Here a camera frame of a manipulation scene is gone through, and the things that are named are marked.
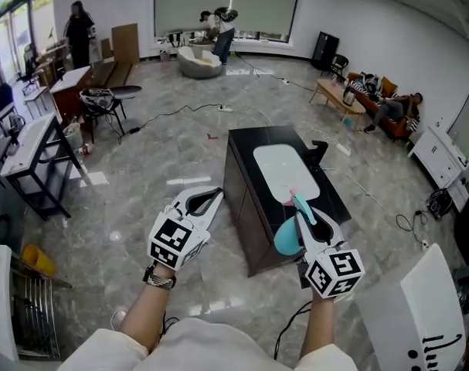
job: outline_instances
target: black dress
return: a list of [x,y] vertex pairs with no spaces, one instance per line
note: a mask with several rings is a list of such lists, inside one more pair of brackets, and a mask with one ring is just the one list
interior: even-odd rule
[[64,36],[70,39],[71,56],[75,69],[90,65],[90,39],[88,29],[93,26],[91,17],[84,13],[79,18],[72,15],[66,24]]

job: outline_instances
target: sofa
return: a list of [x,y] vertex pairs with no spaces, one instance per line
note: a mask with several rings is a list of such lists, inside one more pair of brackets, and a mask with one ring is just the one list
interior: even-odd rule
[[[350,81],[361,78],[360,73],[349,73],[348,79]],[[383,97],[391,97],[397,90],[397,85],[391,83],[386,77],[382,78],[382,95]],[[361,92],[356,92],[356,100],[363,105],[366,109],[366,112],[370,117],[375,117],[377,110],[379,109],[376,102],[371,100],[367,95],[362,94]],[[384,130],[385,133],[392,139],[401,139],[408,138],[412,131],[406,130],[406,120],[401,120],[400,122],[394,123],[391,122],[387,117],[382,118],[379,122],[379,126]]]
[[179,67],[182,73],[191,78],[211,78],[222,71],[222,64],[217,55],[204,49],[196,51],[189,46],[178,49]]

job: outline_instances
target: white shirt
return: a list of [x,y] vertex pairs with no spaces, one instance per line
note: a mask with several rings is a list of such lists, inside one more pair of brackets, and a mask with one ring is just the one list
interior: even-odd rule
[[[121,332],[100,329],[59,371],[289,371],[271,359],[248,335],[229,325],[186,318],[173,325],[151,355]],[[335,345],[308,353],[297,371],[357,371]]]
[[224,22],[215,14],[209,15],[206,21],[209,23],[210,29],[217,28],[221,33],[234,29],[234,21]]

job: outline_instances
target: wooden coffee table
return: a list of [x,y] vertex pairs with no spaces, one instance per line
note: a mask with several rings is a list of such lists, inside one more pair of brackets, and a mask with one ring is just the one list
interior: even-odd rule
[[345,119],[349,115],[355,115],[356,119],[354,130],[358,128],[359,120],[361,116],[366,113],[366,109],[357,100],[354,101],[352,106],[348,106],[346,103],[344,103],[342,101],[344,90],[339,85],[333,86],[330,80],[318,80],[317,89],[308,103],[311,103],[316,94],[324,95],[327,98],[325,104],[328,104],[328,101],[331,101],[340,111],[344,113],[341,124],[344,124]]

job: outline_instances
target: white wall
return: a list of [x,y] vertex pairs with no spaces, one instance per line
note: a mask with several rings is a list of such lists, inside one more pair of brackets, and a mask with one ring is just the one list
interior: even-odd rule
[[[54,0],[61,36],[74,0]],[[100,38],[113,26],[137,22],[140,56],[158,55],[153,0],[82,0]],[[469,91],[469,42],[454,30],[393,0],[299,0],[289,45],[235,43],[240,52],[309,58],[320,31],[338,37],[348,69],[388,77],[401,94],[421,92],[422,124],[447,129]]]

